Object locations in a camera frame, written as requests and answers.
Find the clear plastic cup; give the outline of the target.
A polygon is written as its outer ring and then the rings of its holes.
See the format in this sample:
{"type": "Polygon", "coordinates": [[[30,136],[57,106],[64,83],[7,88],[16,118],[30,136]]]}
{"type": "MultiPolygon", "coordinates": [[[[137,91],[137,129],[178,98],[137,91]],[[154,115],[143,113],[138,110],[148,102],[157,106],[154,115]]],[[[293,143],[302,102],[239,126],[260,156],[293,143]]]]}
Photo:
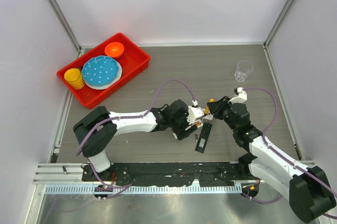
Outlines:
{"type": "Polygon", "coordinates": [[[234,78],[239,82],[247,80],[248,76],[253,72],[253,64],[249,61],[240,61],[236,65],[234,78]]]}

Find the grey plate under blue plate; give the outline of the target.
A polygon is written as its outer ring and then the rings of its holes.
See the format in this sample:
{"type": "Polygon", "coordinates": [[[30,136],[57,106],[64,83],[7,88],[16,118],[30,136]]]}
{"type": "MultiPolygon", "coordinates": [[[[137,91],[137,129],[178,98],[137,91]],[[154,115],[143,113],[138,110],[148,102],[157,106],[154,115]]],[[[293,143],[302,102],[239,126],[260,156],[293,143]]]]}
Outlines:
{"type": "Polygon", "coordinates": [[[92,85],[89,85],[87,83],[85,83],[85,84],[88,87],[90,87],[90,88],[92,88],[94,90],[105,90],[105,89],[108,89],[110,86],[112,86],[114,83],[116,83],[121,78],[121,76],[122,76],[122,67],[121,67],[121,65],[119,63],[118,63],[118,68],[119,68],[118,75],[117,75],[117,77],[110,84],[106,84],[106,85],[103,85],[103,86],[92,86],[92,85]]]}

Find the black remote control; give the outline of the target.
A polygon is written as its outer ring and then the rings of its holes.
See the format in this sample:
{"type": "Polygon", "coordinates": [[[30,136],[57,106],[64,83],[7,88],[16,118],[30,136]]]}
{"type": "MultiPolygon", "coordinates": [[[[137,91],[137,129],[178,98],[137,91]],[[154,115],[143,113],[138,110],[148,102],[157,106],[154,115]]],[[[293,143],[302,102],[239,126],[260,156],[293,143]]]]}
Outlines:
{"type": "Polygon", "coordinates": [[[199,139],[197,141],[197,145],[195,147],[195,151],[199,152],[199,153],[204,153],[209,136],[210,136],[210,132],[212,129],[212,124],[206,122],[204,123],[202,129],[201,129],[201,133],[199,136],[199,139]]]}

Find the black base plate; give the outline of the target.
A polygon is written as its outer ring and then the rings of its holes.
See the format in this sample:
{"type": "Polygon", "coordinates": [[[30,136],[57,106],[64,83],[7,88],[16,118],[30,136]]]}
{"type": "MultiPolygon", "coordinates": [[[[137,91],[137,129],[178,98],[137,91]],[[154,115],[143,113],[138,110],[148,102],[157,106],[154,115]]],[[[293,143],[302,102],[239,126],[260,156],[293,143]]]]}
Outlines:
{"type": "Polygon", "coordinates": [[[135,187],[188,187],[194,180],[201,187],[232,186],[236,181],[261,182],[237,162],[113,163],[98,176],[108,184],[135,187]]]}

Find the white remote with orange batteries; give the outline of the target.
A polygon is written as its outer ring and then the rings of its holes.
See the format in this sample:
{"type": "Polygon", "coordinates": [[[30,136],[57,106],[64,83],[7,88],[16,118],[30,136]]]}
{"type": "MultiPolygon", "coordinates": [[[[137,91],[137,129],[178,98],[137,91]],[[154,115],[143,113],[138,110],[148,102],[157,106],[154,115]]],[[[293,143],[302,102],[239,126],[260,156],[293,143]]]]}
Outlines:
{"type": "Polygon", "coordinates": [[[195,123],[189,125],[189,126],[185,129],[185,131],[186,131],[186,132],[193,132],[193,131],[196,131],[196,130],[197,130],[198,128],[200,128],[202,125],[203,125],[203,124],[200,123],[200,122],[195,122],[195,123]]]}

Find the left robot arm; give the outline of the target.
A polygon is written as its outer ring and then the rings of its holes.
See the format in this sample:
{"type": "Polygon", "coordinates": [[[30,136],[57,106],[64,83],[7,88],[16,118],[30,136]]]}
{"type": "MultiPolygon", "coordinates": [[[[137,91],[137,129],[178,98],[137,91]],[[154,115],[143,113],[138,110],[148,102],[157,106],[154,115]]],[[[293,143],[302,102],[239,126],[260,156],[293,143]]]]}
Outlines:
{"type": "Polygon", "coordinates": [[[109,112],[99,106],[73,126],[80,153],[97,173],[110,168],[105,148],[114,136],[133,132],[157,132],[170,128],[177,140],[187,138],[202,124],[204,111],[178,99],[172,104],[137,113],[109,112]]]}

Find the white remote control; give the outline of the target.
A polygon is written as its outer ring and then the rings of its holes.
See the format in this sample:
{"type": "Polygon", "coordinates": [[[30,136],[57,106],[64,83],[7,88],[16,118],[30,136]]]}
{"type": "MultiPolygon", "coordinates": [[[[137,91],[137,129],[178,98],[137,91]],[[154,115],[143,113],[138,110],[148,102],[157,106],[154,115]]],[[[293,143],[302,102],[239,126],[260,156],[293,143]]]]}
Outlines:
{"type": "Polygon", "coordinates": [[[211,115],[211,114],[204,114],[203,120],[212,121],[213,120],[213,115],[211,115]]]}

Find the red plastic tray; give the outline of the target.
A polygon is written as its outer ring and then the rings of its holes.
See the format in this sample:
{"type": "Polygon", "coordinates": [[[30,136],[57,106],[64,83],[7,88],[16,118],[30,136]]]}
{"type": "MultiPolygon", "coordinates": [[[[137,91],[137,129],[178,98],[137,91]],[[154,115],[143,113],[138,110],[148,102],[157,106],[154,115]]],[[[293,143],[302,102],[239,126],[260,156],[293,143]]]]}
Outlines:
{"type": "Polygon", "coordinates": [[[151,57],[140,47],[124,34],[117,33],[60,69],[56,75],[82,106],[93,109],[143,72],[150,60],[151,57]],[[113,42],[124,46],[122,55],[117,59],[105,54],[105,48],[113,42]],[[81,70],[84,80],[84,86],[81,89],[74,89],[65,80],[64,75],[70,69],[81,70]]]}

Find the yellow cup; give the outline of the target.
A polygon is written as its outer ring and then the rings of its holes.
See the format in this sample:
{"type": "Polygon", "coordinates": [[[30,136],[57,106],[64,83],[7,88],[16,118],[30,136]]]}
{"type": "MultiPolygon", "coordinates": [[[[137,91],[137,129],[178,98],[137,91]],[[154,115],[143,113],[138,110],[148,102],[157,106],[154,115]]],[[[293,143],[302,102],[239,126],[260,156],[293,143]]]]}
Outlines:
{"type": "Polygon", "coordinates": [[[65,81],[75,90],[79,90],[85,86],[82,72],[77,68],[72,68],[64,73],[65,81]]]}

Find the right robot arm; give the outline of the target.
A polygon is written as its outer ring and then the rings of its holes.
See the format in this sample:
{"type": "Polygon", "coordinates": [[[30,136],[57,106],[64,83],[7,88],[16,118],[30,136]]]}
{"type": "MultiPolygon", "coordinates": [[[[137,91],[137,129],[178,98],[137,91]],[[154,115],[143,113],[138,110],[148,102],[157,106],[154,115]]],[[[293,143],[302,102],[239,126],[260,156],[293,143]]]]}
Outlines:
{"type": "Polygon", "coordinates": [[[294,214],[309,223],[336,207],[336,198],[325,172],[318,166],[308,167],[277,148],[250,121],[243,103],[232,103],[227,96],[208,102],[214,118],[224,121],[233,132],[238,146],[247,153],[239,162],[289,203],[294,214]]]}

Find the blue dotted plate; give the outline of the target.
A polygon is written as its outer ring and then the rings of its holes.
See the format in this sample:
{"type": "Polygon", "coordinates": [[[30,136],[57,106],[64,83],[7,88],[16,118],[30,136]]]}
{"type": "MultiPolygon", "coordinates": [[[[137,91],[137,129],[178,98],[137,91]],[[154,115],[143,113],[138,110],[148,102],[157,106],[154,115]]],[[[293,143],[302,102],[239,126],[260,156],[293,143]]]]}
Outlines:
{"type": "Polygon", "coordinates": [[[82,67],[85,83],[92,86],[110,84],[117,77],[118,72],[117,61],[104,55],[89,59],[82,67]]]}

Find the orange bowl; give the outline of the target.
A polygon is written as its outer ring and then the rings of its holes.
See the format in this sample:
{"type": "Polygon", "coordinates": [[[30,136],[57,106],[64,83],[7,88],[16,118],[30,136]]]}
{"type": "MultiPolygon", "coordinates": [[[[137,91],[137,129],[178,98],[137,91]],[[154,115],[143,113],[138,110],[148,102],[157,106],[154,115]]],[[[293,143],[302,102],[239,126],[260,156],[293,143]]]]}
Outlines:
{"type": "Polygon", "coordinates": [[[121,57],[124,53],[124,45],[120,42],[111,42],[109,44],[106,45],[105,49],[104,49],[104,53],[107,56],[112,57],[113,59],[117,59],[119,57],[121,57]]]}

